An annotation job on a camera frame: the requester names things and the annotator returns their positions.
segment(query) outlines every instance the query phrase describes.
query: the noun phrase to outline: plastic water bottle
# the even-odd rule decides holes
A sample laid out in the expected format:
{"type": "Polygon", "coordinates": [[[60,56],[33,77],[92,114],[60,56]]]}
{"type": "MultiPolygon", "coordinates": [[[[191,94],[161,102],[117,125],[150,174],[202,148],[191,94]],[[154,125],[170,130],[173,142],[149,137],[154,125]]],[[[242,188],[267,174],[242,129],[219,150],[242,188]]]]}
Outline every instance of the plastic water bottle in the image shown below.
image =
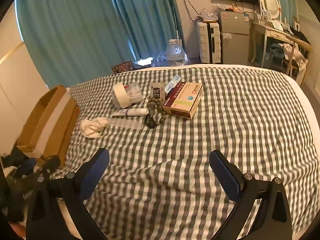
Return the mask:
{"type": "Polygon", "coordinates": [[[170,66],[183,66],[185,64],[184,50],[177,40],[169,40],[165,55],[170,66]]]}

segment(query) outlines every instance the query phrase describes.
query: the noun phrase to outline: white tissue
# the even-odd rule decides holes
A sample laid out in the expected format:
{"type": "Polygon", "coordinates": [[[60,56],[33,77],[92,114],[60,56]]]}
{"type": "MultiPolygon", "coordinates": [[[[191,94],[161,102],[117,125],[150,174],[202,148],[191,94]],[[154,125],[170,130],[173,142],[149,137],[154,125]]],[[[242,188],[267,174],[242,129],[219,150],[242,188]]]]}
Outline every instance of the white tissue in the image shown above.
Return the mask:
{"type": "Polygon", "coordinates": [[[92,121],[87,119],[80,121],[80,130],[83,136],[87,138],[98,138],[101,131],[108,125],[108,118],[97,117],[92,121]]]}

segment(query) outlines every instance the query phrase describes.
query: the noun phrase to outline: tube of cream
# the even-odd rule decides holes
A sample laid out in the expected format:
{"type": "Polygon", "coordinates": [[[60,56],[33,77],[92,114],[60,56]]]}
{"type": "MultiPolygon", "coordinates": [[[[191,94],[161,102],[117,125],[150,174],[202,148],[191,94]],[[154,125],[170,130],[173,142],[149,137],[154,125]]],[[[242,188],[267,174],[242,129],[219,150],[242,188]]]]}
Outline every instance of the tube of cream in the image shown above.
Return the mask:
{"type": "Polygon", "coordinates": [[[180,80],[181,80],[181,77],[178,75],[175,75],[173,79],[170,80],[168,84],[165,85],[164,92],[166,93],[166,95],[168,95],[170,91],[176,87],[176,85],[180,82],[180,80]]]}
{"type": "Polygon", "coordinates": [[[146,108],[123,109],[114,112],[112,116],[146,116],[148,112],[146,108]]]}

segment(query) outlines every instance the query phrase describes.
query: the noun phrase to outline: white wall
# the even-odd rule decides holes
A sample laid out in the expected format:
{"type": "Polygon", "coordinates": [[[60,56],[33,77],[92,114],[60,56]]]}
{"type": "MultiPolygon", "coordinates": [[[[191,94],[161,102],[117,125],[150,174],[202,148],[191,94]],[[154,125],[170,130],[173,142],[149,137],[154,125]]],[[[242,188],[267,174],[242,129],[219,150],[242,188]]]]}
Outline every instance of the white wall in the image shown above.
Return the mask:
{"type": "MultiPolygon", "coordinates": [[[[212,8],[213,3],[227,4],[230,6],[233,3],[235,3],[234,1],[231,1],[231,0],[190,0],[190,2],[195,7],[198,13],[200,13],[204,8],[207,10],[210,10],[212,8]]],[[[181,25],[182,25],[182,31],[183,31],[183,36],[185,40],[187,56],[188,58],[199,57],[199,47],[198,47],[196,26],[194,26],[194,24],[190,21],[188,17],[188,13],[184,6],[183,0],[177,0],[177,5],[179,9],[180,18],[181,18],[181,25]]],[[[187,6],[190,11],[191,18],[195,19],[197,16],[197,13],[188,4],[188,2],[187,2],[187,6]]],[[[237,2],[237,6],[242,10],[242,3],[237,2]]],[[[251,12],[253,10],[253,5],[244,3],[244,10],[247,12],[251,12]]]]}
{"type": "Polygon", "coordinates": [[[36,102],[49,90],[22,43],[14,5],[0,22],[0,62],[0,154],[8,154],[36,102]]]}
{"type": "Polygon", "coordinates": [[[313,48],[308,58],[304,82],[320,97],[320,22],[306,0],[297,0],[297,5],[300,30],[313,48]]]}
{"type": "Polygon", "coordinates": [[[21,42],[13,4],[0,22],[0,59],[21,42]]]}

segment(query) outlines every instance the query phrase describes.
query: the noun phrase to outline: gray and white checkered bedsheet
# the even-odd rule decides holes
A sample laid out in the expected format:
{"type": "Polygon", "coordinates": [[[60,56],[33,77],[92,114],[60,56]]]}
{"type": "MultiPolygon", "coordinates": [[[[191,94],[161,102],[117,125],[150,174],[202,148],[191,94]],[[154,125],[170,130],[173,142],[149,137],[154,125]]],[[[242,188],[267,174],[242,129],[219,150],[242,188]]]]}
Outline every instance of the gray and white checkered bedsheet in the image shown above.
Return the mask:
{"type": "MultiPolygon", "coordinates": [[[[189,68],[122,73],[71,87],[81,108],[78,119],[110,117],[117,82],[140,84],[174,75],[204,85],[192,120],[170,116],[150,130],[106,127],[100,138],[75,127],[66,168],[77,170],[104,147],[110,164],[92,197],[89,213],[110,239],[210,239],[233,208],[209,167],[214,149],[256,179],[284,182],[293,233],[310,225],[319,209],[319,162],[303,108],[277,72],[243,68],[189,68]]],[[[147,99],[133,107],[146,107],[147,99]]],[[[142,117],[128,117],[143,121],[142,117]]],[[[239,236],[253,223],[259,202],[239,236]]]]}

